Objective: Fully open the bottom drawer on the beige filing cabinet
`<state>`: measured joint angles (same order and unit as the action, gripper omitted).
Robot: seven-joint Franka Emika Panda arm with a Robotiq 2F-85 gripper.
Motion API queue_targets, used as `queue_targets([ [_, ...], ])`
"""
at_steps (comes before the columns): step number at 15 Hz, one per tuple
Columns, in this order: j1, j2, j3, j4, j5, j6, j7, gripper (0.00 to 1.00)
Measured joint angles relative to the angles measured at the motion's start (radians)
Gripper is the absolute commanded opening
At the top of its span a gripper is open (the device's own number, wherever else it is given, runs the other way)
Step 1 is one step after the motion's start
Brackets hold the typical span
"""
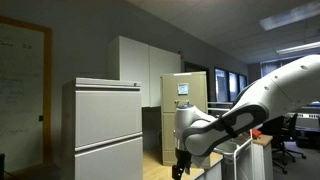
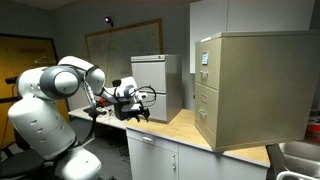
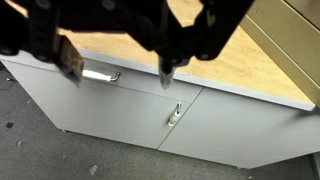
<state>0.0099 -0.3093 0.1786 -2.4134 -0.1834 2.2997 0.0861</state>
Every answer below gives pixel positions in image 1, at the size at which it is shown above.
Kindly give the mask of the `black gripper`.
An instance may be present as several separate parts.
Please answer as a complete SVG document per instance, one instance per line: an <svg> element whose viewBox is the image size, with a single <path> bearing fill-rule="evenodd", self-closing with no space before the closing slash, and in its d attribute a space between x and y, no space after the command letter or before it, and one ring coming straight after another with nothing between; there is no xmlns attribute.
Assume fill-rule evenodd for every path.
<svg viewBox="0 0 320 180"><path fill-rule="evenodd" d="M187 151L175 150L177 164L172 166L172 178L174 180L181 180L183 173L190 174L191 154Z"/></svg>

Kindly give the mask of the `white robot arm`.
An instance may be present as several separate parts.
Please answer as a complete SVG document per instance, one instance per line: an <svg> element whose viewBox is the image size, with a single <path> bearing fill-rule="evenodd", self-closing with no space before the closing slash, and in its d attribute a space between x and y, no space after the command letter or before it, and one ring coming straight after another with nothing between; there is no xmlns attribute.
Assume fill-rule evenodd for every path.
<svg viewBox="0 0 320 180"><path fill-rule="evenodd" d="M292 61L243 89L231 109L215 118L192 104L176 108L172 178L181 180L190 166L200 167L214 148L264 122L320 98L320 55Z"/></svg>

